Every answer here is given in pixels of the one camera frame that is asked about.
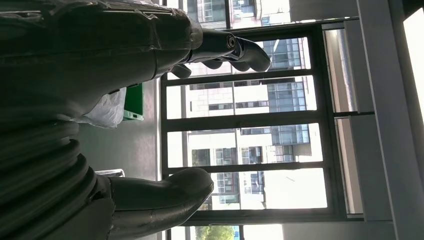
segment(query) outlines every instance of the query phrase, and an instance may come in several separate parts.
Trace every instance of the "plastic wrap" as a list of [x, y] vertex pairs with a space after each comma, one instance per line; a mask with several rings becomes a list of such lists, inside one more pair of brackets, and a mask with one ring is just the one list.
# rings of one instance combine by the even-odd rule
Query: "plastic wrap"
[[117, 92], [104, 95], [89, 113], [71, 121], [106, 129], [117, 128], [124, 118], [126, 93], [127, 88], [124, 87]]
[[87, 50], [190, 50], [202, 27], [180, 9], [139, 0], [2, 0], [0, 57]]

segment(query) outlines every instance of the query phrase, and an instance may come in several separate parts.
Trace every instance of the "wall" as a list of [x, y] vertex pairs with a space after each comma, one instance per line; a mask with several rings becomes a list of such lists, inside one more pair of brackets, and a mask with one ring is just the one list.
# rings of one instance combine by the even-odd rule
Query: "wall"
[[392, 223], [321, 222], [283, 224], [285, 240], [395, 240]]
[[358, 16], [355, 0], [290, 0], [292, 21]]

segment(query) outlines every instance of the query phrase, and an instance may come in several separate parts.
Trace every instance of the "glass pane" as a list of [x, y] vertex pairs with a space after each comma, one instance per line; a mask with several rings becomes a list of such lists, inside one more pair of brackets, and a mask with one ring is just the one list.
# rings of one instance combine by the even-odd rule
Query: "glass pane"
[[244, 225], [244, 240], [284, 240], [282, 224]]
[[323, 160], [318, 123], [169, 132], [168, 156], [170, 168]]
[[[260, 41], [257, 42], [257, 44], [271, 58], [271, 66], [267, 71], [284, 71], [311, 68], [308, 39], [306, 37]], [[247, 71], [238, 71], [228, 62], [224, 62], [220, 68], [215, 70], [207, 68], [201, 62], [188, 63], [186, 66], [191, 70], [191, 78], [255, 72], [252, 69]], [[178, 78], [174, 74], [169, 73], [168, 79], [174, 80]]]
[[231, 28], [274, 26], [291, 22], [288, 0], [230, 0]]
[[338, 150], [341, 156], [346, 210], [348, 214], [363, 214], [362, 196], [359, 185], [358, 169], [349, 118], [335, 121], [338, 134]]
[[182, 9], [194, 21], [201, 24], [203, 28], [224, 30], [226, 24], [226, 0], [168, 0], [167, 6]]
[[[282, 224], [243, 225], [243, 240], [283, 240]], [[176, 226], [171, 228], [171, 238], [176, 240], [241, 240], [240, 227], [230, 225]]]
[[176, 226], [171, 228], [175, 240], [240, 240], [239, 226]]
[[171, 86], [166, 99], [168, 119], [317, 109], [312, 76]]
[[345, 30], [325, 31], [328, 67], [336, 112], [357, 111]]
[[322, 168], [211, 173], [210, 176], [215, 188], [200, 211], [327, 207]]

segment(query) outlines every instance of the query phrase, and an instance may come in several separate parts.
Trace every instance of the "tree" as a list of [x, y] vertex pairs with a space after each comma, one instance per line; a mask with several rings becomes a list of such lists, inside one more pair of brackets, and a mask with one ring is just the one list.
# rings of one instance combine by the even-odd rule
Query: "tree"
[[197, 226], [196, 240], [233, 240], [234, 229], [230, 226]]

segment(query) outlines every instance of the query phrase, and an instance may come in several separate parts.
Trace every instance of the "building window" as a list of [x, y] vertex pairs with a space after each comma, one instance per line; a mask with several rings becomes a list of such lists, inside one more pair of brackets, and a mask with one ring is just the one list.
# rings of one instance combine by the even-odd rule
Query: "building window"
[[237, 165], [237, 150], [233, 148], [215, 149], [216, 165]]
[[250, 175], [251, 193], [264, 194], [264, 172], [257, 171]]
[[239, 192], [239, 173], [224, 172], [217, 173], [216, 184], [219, 194], [238, 193]]
[[243, 164], [261, 164], [262, 158], [262, 147], [250, 146], [241, 148], [241, 160]]
[[270, 70], [285, 70], [302, 66], [298, 39], [264, 41], [263, 50], [271, 58]]
[[259, 80], [250, 80], [250, 81], [235, 81], [234, 87], [244, 87], [244, 86], [257, 86], [260, 85]]
[[292, 163], [295, 161], [293, 145], [267, 146], [269, 163]]
[[214, 16], [212, 11], [212, 0], [204, 0], [203, 2], [204, 21], [213, 22]]
[[238, 194], [234, 195], [220, 195], [219, 196], [220, 204], [238, 204], [240, 203], [240, 197]]
[[302, 81], [268, 84], [267, 88], [271, 113], [307, 110]]
[[209, 111], [233, 109], [233, 106], [232, 103], [209, 104]]
[[[247, 109], [247, 108], [261, 108], [268, 107], [268, 101], [246, 101], [246, 102], [236, 102], [236, 109]], [[209, 110], [228, 110], [233, 109], [234, 105], [232, 103], [219, 103], [219, 104], [209, 104]]]
[[210, 149], [194, 149], [191, 151], [191, 159], [193, 167], [210, 166], [211, 150]]
[[307, 124], [272, 126], [272, 145], [307, 144], [309, 140], [309, 127]]
[[200, 83], [190, 85], [190, 90], [203, 90], [203, 89], [221, 89], [231, 88], [233, 84], [231, 82], [211, 82], [211, 83]]
[[270, 134], [270, 127], [253, 127], [253, 128], [242, 128], [240, 131], [241, 135], [257, 135], [257, 134]]
[[236, 102], [235, 108], [237, 109], [247, 109], [247, 108], [260, 108], [268, 107], [268, 101], [246, 101], [246, 102]]
[[260, 21], [261, 21], [262, 26], [270, 26], [271, 25], [269, 16], [263, 17]]

